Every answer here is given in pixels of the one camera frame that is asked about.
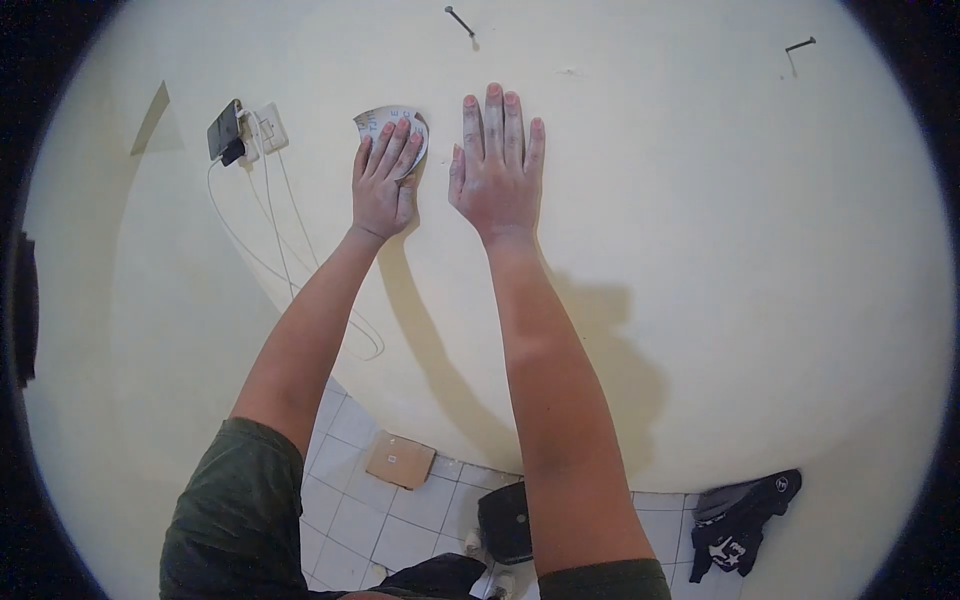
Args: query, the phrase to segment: green shirt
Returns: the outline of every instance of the green shirt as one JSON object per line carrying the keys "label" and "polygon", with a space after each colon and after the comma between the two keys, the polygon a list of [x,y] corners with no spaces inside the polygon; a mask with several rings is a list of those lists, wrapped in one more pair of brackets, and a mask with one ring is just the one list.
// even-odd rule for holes
{"label": "green shirt", "polygon": [[[303,459],[275,430],[228,419],[177,501],[160,558],[160,598],[339,598],[300,571]],[[421,600],[401,588],[374,591]],[[542,600],[669,599],[655,560],[594,564],[540,577]]]}

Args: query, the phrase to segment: cardboard piece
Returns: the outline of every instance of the cardboard piece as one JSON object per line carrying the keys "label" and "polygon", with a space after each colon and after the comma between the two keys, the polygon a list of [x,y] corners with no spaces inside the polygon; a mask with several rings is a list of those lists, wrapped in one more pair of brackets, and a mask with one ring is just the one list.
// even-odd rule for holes
{"label": "cardboard piece", "polygon": [[407,490],[423,485],[437,450],[386,431],[376,434],[367,473]]}

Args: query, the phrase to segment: wall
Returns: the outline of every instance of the wall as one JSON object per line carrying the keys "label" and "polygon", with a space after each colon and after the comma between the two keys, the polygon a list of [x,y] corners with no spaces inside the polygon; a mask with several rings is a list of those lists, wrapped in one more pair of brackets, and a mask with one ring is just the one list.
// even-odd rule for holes
{"label": "wall", "polygon": [[[282,268],[263,161],[216,167],[211,185],[270,270],[206,197],[204,133],[234,97],[275,101],[290,133],[267,164],[296,283],[349,225],[351,118],[420,109],[419,226],[378,257],[334,373],[381,426],[520,470],[487,266],[445,201],[460,101],[499,80],[547,124],[540,243],[632,489],[804,467],[804,495],[744,593],[831,558],[844,567],[791,589],[862,585],[924,472],[953,314],[936,179],[869,40],[826,1],[457,10],[476,44],[425,1],[134,2],[91,50],[31,188],[42,316],[27,402],[45,480],[94,573],[119,597],[156,586],[176,495],[289,299],[270,272]],[[811,35],[791,66],[783,48]],[[170,104],[131,156],[161,82]],[[899,436],[909,451],[881,443]],[[842,482],[898,489],[842,519],[830,507],[852,514],[857,496]],[[869,529],[877,546],[811,562],[818,522],[827,539]]]}
{"label": "wall", "polygon": [[177,496],[277,311],[209,210],[176,112],[130,155],[104,47],[64,96],[31,183],[41,317],[24,397],[81,556],[110,597],[147,598]]}

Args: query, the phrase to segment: finger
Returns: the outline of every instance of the finger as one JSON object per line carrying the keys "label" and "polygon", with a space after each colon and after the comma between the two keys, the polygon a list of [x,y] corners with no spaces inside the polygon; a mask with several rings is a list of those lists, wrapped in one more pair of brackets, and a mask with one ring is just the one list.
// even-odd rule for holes
{"label": "finger", "polygon": [[398,180],[410,172],[410,167],[414,166],[414,160],[417,159],[421,145],[423,145],[423,134],[414,132],[410,136],[410,141],[403,148],[403,152],[400,153],[400,158],[396,160],[394,170],[390,172],[390,179]]}
{"label": "finger", "polygon": [[475,96],[464,99],[464,154],[469,162],[483,162],[483,134],[480,128],[480,103]]}
{"label": "finger", "polygon": [[364,171],[367,169],[367,156],[370,155],[370,146],[373,144],[373,138],[369,135],[364,135],[363,139],[360,140],[360,148],[357,149],[357,156],[353,159],[353,182],[356,183],[361,177],[363,177]]}
{"label": "finger", "polygon": [[383,153],[380,166],[376,168],[376,172],[373,174],[375,178],[384,180],[394,170],[396,160],[400,158],[400,153],[407,145],[407,135],[409,133],[410,121],[406,118],[400,119],[396,123],[396,129],[394,129],[393,137],[390,138],[390,143],[387,144],[387,152]]}
{"label": "finger", "polygon": [[396,221],[405,228],[414,218],[414,213],[417,212],[417,208],[414,206],[416,187],[416,175],[408,175],[400,182],[400,193],[396,197]]}
{"label": "finger", "polygon": [[503,158],[509,167],[523,168],[523,111],[516,92],[507,92],[503,99],[506,113],[503,133]]}
{"label": "finger", "polygon": [[498,159],[503,162],[503,88],[500,84],[487,86],[487,109],[483,122],[487,160]]}
{"label": "finger", "polygon": [[380,159],[383,158],[383,154],[387,152],[387,144],[390,143],[390,136],[394,132],[394,124],[387,122],[384,124],[383,129],[380,130],[380,135],[376,138],[376,143],[373,144],[373,150],[370,153],[370,160],[367,161],[367,169],[364,171],[364,175],[370,176],[376,172],[376,168],[380,166]]}
{"label": "finger", "polygon": [[467,164],[464,149],[453,145],[453,160],[450,161],[450,192],[447,199],[451,204],[460,200],[460,193],[464,191],[467,182]]}
{"label": "finger", "polygon": [[530,145],[527,148],[523,172],[542,173],[544,152],[546,152],[546,128],[543,126],[543,120],[538,117],[530,123]]}

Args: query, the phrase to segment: sneaker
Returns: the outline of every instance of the sneaker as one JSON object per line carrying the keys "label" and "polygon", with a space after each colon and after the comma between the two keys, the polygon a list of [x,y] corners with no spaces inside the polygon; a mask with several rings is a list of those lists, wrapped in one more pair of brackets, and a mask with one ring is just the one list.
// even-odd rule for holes
{"label": "sneaker", "polygon": [[382,564],[373,563],[373,578],[376,580],[378,586],[382,584],[383,580],[387,579],[387,567]]}
{"label": "sneaker", "polygon": [[467,534],[467,540],[464,542],[464,556],[475,561],[484,563],[483,542],[480,540],[480,530],[471,529]]}
{"label": "sneaker", "polygon": [[510,571],[504,571],[496,576],[490,585],[490,592],[487,594],[488,600],[510,600],[514,597],[514,575]]}

